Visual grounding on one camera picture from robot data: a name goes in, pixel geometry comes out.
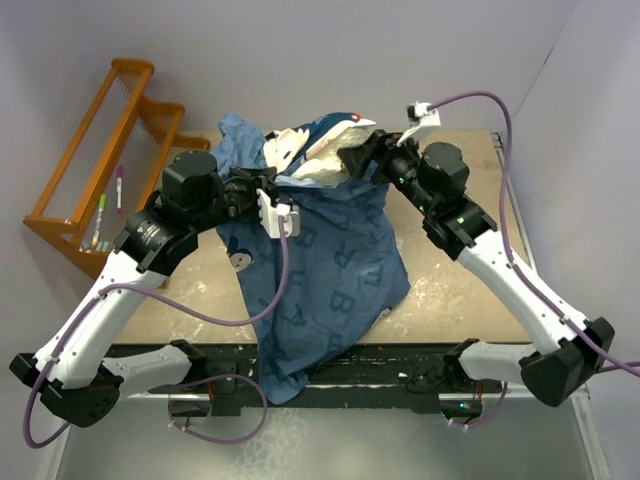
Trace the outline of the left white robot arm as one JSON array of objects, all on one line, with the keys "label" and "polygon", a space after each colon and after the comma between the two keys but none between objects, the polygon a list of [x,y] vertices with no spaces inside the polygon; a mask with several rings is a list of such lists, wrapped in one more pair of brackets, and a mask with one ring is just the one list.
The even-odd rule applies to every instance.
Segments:
[{"label": "left white robot arm", "polygon": [[169,302],[157,289],[197,250],[201,233],[240,219],[280,240],[299,232],[298,211],[280,201],[275,180],[273,167],[232,167],[221,176],[212,154],[180,153],[163,170],[160,188],[128,219],[72,317],[37,352],[11,361],[11,372],[31,389],[28,402],[86,428],[133,394],[201,388],[207,357],[185,340],[124,358],[107,352],[145,299]]}]

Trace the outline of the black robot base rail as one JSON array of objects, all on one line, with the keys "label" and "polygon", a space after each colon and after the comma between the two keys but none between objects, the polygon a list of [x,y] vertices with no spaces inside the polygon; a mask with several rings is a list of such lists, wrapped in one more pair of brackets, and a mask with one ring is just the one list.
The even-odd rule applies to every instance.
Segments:
[{"label": "black robot base rail", "polygon": [[[209,375],[237,373],[258,380],[255,344],[196,344],[207,355]],[[458,416],[480,414],[480,394],[499,394],[498,381],[448,379],[444,356],[454,344],[360,344],[333,360],[307,370],[305,389],[283,405],[297,409],[403,409],[418,414],[442,410]],[[243,408],[261,408],[258,392],[240,380],[213,383],[213,414],[237,416]],[[205,404],[206,386],[178,389],[158,387],[133,400],[161,399]]]}]

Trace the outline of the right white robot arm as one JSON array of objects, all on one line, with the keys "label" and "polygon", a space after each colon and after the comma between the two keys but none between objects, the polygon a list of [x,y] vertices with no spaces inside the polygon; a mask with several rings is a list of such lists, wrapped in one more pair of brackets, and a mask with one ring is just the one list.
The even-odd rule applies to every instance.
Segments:
[{"label": "right white robot arm", "polygon": [[435,142],[421,149],[394,133],[356,128],[337,155],[351,179],[371,170],[372,183],[394,185],[421,213],[427,238],[475,275],[529,336],[521,345],[469,339],[456,346],[445,356],[452,389],[467,391],[479,380],[516,383],[557,407],[601,370],[613,326],[587,319],[504,244],[496,222],[465,193],[469,167],[457,147]]}]

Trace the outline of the blue cartoon print pillowcase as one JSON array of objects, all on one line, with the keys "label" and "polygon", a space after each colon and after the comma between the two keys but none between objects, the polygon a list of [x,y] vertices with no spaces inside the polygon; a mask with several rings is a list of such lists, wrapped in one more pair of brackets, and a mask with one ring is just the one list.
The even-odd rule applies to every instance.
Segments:
[{"label": "blue cartoon print pillowcase", "polygon": [[[258,126],[229,113],[213,148],[218,171],[266,168]],[[384,212],[388,188],[368,179],[335,188],[280,186],[299,208],[301,233],[271,239],[242,219],[217,228],[254,318],[259,383],[283,404],[306,386],[307,370],[356,344],[410,289],[394,229]]]}]

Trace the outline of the white quilted pillow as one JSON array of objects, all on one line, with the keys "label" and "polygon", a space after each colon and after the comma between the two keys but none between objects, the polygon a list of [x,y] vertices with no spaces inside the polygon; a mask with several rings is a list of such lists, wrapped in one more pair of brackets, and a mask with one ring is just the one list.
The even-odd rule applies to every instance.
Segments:
[{"label": "white quilted pillow", "polygon": [[338,150],[361,145],[375,127],[358,114],[335,112],[269,133],[262,151],[266,165],[276,169],[278,185],[335,188],[349,179]]}]

